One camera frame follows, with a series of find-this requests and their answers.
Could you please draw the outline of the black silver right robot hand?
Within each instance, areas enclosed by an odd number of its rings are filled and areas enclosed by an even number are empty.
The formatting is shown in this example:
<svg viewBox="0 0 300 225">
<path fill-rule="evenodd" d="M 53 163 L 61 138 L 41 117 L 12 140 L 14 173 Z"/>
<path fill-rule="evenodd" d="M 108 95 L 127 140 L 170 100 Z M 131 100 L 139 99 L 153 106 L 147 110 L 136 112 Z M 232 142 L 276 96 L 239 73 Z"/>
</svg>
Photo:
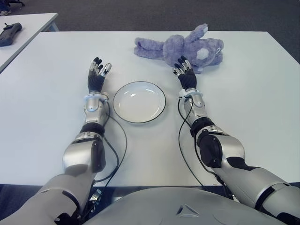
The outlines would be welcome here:
<svg viewBox="0 0 300 225">
<path fill-rule="evenodd" d="M 196 89 L 197 78 L 193 71 L 192 65 L 184 56 L 178 58 L 178 62 L 174 64 L 173 73 L 179 79 L 184 90 Z"/>
</svg>

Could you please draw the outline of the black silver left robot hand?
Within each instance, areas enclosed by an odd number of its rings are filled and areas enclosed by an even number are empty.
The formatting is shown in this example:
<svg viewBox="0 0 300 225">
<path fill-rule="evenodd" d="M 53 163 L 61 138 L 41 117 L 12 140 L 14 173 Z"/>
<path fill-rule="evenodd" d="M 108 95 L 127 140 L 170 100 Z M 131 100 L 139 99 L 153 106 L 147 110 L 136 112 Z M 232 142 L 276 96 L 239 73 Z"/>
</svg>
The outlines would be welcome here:
<svg viewBox="0 0 300 225">
<path fill-rule="evenodd" d="M 105 78 L 109 74 L 111 68 L 112 68 L 111 63 L 107 63 L 104 66 L 102 64 L 102 60 L 99 57 L 96 57 L 92 61 L 88 72 L 89 93 L 102 91 Z"/>
</svg>

